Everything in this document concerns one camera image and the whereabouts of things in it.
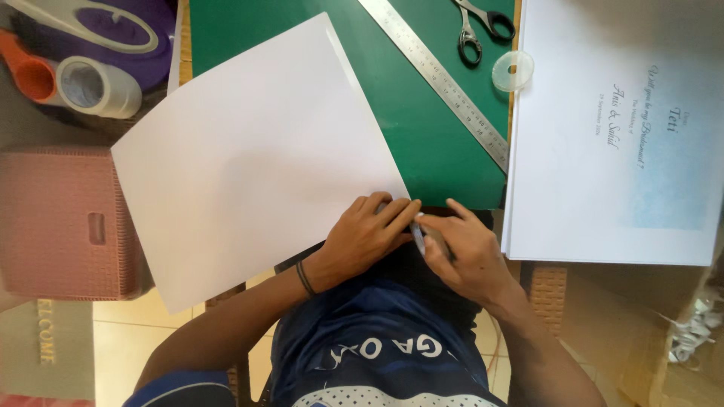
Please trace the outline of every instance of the blue t-shirt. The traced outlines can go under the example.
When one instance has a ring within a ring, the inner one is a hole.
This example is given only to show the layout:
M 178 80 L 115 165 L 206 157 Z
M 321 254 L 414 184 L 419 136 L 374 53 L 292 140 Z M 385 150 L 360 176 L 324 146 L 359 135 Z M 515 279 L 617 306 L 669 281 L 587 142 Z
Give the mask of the blue t-shirt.
M 488 389 L 474 334 L 384 278 L 352 279 L 291 311 L 277 326 L 271 362 L 272 406 L 505 405 Z M 125 406 L 232 407 L 226 385 L 224 372 L 175 372 Z

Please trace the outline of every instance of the metal ruler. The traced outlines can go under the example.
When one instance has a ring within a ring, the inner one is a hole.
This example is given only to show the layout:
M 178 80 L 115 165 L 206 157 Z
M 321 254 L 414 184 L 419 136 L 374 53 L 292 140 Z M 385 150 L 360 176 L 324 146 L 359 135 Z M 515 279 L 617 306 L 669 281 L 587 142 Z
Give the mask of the metal ruler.
M 412 28 L 388 0 L 358 1 L 507 175 L 508 142 L 450 77 Z

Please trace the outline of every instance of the green cutting mat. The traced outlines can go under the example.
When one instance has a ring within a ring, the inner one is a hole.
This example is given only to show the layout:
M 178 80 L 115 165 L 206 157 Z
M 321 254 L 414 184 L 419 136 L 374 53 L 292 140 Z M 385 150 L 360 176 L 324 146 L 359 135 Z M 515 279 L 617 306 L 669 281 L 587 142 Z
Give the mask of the green cutting mat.
M 451 0 L 390 3 L 506 138 L 508 94 L 493 86 L 490 75 L 510 43 L 494 43 L 471 16 L 483 57 L 470 70 L 458 55 L 462 18 L 457 5 Z M 513 0 L 472 3 L 513 17 Z M 444 206 L 449 197 L 473 209 L 499 206 L 502 171 L 357 0 L 191 0 L 190 7 L 197 76 L 327 12 L 410 195 L 432 206 Z

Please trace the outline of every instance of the black scissor handle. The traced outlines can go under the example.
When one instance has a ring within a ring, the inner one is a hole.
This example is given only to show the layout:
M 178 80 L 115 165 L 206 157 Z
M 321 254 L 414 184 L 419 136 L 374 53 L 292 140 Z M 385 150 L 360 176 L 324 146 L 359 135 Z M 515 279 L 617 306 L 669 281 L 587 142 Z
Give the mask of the black scissor handle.
M 487 12 L 488 14 L 488 28 L 490 29 L 490 33 L 493 37 L 510 41 L 515 37 L 515 25 L 513 24 L 513 21 L 505 14 L 501 12 Z M 508 32 L 510 32 L 510 35 L 503 35 L 495 28 L 495 23 L 498 23 L 502 25 L 503 27 L 508 29 Z
M 465 54 L 465 46 L 471 44 L 475 50 L 476 59 L 471 61 Z M 463 60 L 465 65 L 468 67 L 476 67 L 480 63 L 480 58 L 483 57 L 483 47 L 480 46 L 480 41 L 468 33 L 465 28 L 460 31 L 460 38 L 458 39 L 458 53 L 460 53 L 460 59 Z

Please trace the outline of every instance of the scissors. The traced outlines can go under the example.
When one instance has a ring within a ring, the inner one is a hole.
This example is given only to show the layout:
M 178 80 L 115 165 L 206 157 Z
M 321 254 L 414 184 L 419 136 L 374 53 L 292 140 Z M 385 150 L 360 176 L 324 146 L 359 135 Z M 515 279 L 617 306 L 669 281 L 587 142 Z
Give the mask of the scissors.
M 483 25 L 485 25 L 485 28 L 488 29 L 491 37 L 494 39 L 510 41 L 513 37 L 515 37 L 515 26 L 513 25 L 513 21 L 507 15 L 501 12 L 484 12 L 483 10 L 480 10 L 470 4 L 468 0 L 452 0 L 452 2 L 456 3 L 460 7 L 460 13 L 463 15 L 463 29 L 460 31 L 460 38 L 458 39 L 458 52 L 460 53 L 460 58 L 469 67 L 475 67 L 480 63 L 483 48 L 480 46 L 480 41 L 478 41 L 478 38 L 475 36 L 475 31 L 473 31 L 473 28 L 470 26 L 468 10 L 480 17 Z M 500 33 L 495 28 L 495 23 L 501 24 L 503 27 L 507 28 L 510 34 L 503 35 Z M 468 56 L 465 55 L 465 45 L 467 44 L 471 44 L 475 49 L 477 59 L 474 61 L 471 61 Z

